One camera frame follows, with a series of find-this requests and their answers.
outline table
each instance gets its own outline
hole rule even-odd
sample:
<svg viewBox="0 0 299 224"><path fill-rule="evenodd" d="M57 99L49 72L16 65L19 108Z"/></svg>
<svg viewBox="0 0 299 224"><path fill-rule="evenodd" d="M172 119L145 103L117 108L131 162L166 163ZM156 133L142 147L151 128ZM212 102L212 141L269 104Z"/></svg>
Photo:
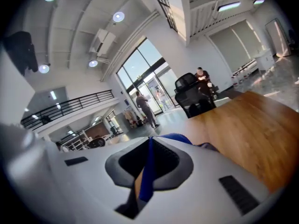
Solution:
<svg viewBox="0 0 299 224"><path fill-rule="evenodd" d="M209 142L273 192L285 186L299 161L299 114L246 92L204 114L172 123L160 135L181 133L193 144Z"/></svg>

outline floor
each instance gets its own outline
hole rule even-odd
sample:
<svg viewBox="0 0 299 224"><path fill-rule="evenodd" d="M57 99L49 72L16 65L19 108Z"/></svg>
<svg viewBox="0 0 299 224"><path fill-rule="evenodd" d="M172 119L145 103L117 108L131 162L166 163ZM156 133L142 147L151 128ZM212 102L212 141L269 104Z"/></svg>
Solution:
<svg viewBox="0 0 299 224"><path fill-rule="evenodd" d="M216 106L220 106L248 90L268 96L298 112L299 56L276 58L276 63L269 72L263 74L260 74L258 71L255 72L237 88L222 92L215 104ZM143 127L131 130L127 134L119 136L119 142L128 141L137 137L157 136L160 134L162 127L167 126L169 123L185 120L187 116L182 109L176 108L157 116L156 119L160 127L154 130L150 125L144 125Z"/></svg>

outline window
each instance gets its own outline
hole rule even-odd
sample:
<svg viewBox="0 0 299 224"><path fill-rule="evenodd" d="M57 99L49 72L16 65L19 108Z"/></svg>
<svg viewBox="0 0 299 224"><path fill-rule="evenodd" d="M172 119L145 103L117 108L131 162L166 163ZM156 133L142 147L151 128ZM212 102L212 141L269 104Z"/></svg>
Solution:
<svg viewBox="0 0 299 224"><path fill-rule="evenodd" d="M145 60L149 63L150 66L155 64L162 56L154 45L149 41L145 40L139 47L138 50L144 56Z"/></svg>
<svg viewBox="0 0 299 224"><path fill-rule="evenodd" d="M123 67L119 70L118 76L121 79L121 81L126 89L132 85L132 82L131 82L129 76L127 75L127 73L125 72Z"/></svg>
<svg viewBox="0 0 299 224"><path fill-rule="evenodd" d="M146 63L139 51L136 50L125 62L123 67L134 82L149 68L149 65Z"/></svg>

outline roller blind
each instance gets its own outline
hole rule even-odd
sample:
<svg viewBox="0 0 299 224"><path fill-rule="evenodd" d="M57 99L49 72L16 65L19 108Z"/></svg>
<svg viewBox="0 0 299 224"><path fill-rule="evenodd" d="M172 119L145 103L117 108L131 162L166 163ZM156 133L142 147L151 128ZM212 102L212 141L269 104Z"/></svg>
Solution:
<svg viewBox="0 0 299 224"><path fill-rule="evenodd" d="M257 34L254 33L246 21L241 21L231 26L231 28L237 33L251 58L254 58L263 51Z"/></svg>
<svg viewBox="0 0 299 224"><path fill-rule="evenodd" d="M224 29L210 36L227 61L232 72L249 61L249 57L231 28Z"/></svg>

